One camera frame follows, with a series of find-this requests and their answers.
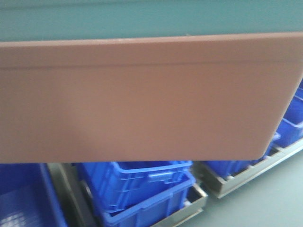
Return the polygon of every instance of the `plastic crate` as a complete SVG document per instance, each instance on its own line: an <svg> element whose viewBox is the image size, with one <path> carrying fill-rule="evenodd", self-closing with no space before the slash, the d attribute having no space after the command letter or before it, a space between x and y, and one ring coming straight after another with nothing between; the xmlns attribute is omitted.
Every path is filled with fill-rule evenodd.
<svg viewBox="0 0 303 227"><path fill-rule="evenodd" d="M295 93L296 96L303 98L303 88L298 88L298 90Z"/></svg>
<svg viewBox="0 0 303 227"><path fill-rule="evenodd" d="M281 138L281 135L280 135L279 133L275 132L275 134L274 134L274 136L273 136L273 139L271 140L271 142L270 142L268 148L266 149L264 155L263 155L261 158L257 159L257 160L252 160L252 161L250 161L250 164L254 165L254 164L258 163L259 161L263 160L265 156L269 155L269 153L270 153L270 151L271 151L271 149L272 149L272 146L273 146L274 142L275 142L276 140L280 139L280 138Z"/></svg>
<svg viewBox="0 0 303 227"><path fill-rule="evenodd" d="M104 227L148 227L183 208L188 189L194 183L195 178L186 171L181 182L172 188L124 211L108 213L96 209L95 213L103 220Z"/></svg>
<svg viewBox="0 0 303 227"><path fill-rule="evenodd" d="M278 129L281 138L276 144L285 148L303 137L303 99L295 96Z"/></svg>
<svg viewBox="0 0 303 227"><path fill-rule="evenodd" d="M301 81L299 88L303 88L303 80Z"/></svg>
<svg viewBox="0 0 303 227"><path fill-rule="evenodd" d="M227 177L234 173L238 173L243 169L246 169L248 165L253 165L261 161L264 158L264 156L269 154L274 141L276 141L279 138L280 138L280 134L276 132L267 150L265 151L263 157L257 160L205 161L205 163L220 177Z"/></svg>
<svg viewBox="0 0 303 227"><path fill-rule="evenodd" d="M191 161L94 162L77 167L95 203L106 212L117 212L174 186L191 165Z"/></svg>
<svg viewBox="0 0 303 227"><path fill-rule="evenodd" d="M214 172L220 177L227 177L234 172L237 161L205 161Z"/></svg>
<svg viewBox="0 0 303 227"><path fill-rule="evenodd" d="M45 164L1 164L0 179L0 226L67 227Z"/></svg>

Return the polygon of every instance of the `blue plastic bin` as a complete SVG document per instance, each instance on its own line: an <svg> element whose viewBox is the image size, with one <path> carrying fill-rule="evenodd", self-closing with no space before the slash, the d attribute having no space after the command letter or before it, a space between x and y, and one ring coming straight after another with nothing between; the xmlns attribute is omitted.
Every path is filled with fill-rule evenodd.
<svg viewBox="0 0 303 227"><path fill-rule="evenodd" d="M78 163L78 172L98 204L117 212L180 182L191 161Z"/></svg>
<svg viewBox="0 0 303 227"><path fill-rule="evenodd" d="M188 189L194 183L195 178L186 171L175 186L124 211L108 213L96 209L95 213L104 227L148 227L183 208Z"/></svg>
<svg viewBox="0 0 303 227"><path fill-rule="evenodd" d="M301 81L299 88L303 88L303 80Z"/></svg>
<svg viewBox="0 0 303 227"><path fill-rule="evenodd" d="M257 160L252 160L252 161L250 161L250 164L254 165L254 164L258 163L259 161L263 160L265 156L269 155L269 153L270 153L270 151L271 151L271 149L272 149L272 146L273 146L274 142L275 142L276 140L280 139L280 138L281 138L280 134L277 133L277 132L275 132L275 134L274 134L274 136L273 136L273 139L271 140L271 142L270 142L270 144L269 144L267 150L265 151L264 155L263 155L261 158L257 159Z"/></svg>
<svg viewBox="0 0 303 227"><path fill-rule="evenodd" d="M295 96L278 129L281 138L276 144L285 148L303 137L303 99Z"/></svg>
<svg viewBox="0 0 303 227"><path fill-rule="evenodd" d="M45 164L1 164L0 179L0 226L67 227Z"/></svg>
<svg viewBox="0 0 303 227"><path fill-rule="evenodd" d="M267 150L265 151L264 156L269 154L274 141L276 141L279 138L280 138L280 134L276 132ZM264 156L257 160L205 161L205 163L220 177L225 178L228 175L232 175L234 173L240 172L243 169L246 169L248 165L256 164L257 162L261 161L264 158Z"/></svg>
<svg viewBox="0 0 303 227"><path fill-rule="evenodd" d="M296 96L303 98L303 88L298 88L298 90L295 93Z"/></svg>
<svg viewBox="0 0 303 227"><path fill-rule="evenodd" d="M220 177L227 177L234 172L237 161L205 161Z"/></svg>

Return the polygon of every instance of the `green floor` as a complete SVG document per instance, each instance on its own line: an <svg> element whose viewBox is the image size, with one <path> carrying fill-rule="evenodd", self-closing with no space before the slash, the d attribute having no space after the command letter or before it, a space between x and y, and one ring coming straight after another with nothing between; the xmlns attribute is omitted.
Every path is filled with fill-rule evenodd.
<svg viewBox="0 0 303 227"><path fill-rule="evenodd" d="M302 226L303 152L222 199L209 195L204 212L180 227Z"/></svg>

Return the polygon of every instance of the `teal wall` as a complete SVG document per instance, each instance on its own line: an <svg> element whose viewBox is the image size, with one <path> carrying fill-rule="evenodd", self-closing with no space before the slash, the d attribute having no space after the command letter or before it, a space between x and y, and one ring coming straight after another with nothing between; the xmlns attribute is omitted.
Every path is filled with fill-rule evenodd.
<svg viewBox="0 0 303 227"><path fill-rule="evenodd" d="M0 41L303 31L303 0L0 0Z"/></svg>

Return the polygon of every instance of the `bin handle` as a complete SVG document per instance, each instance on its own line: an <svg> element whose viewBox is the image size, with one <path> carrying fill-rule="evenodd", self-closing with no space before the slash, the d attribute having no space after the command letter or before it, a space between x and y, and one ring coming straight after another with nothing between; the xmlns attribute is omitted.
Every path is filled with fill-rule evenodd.
<svg viewBox="0 0 303 227"><path fill-rule="evenodd" d="M148 174L147 182L168 181L168 180L171 180L172 175L173 175L173 172Z"/></svg>

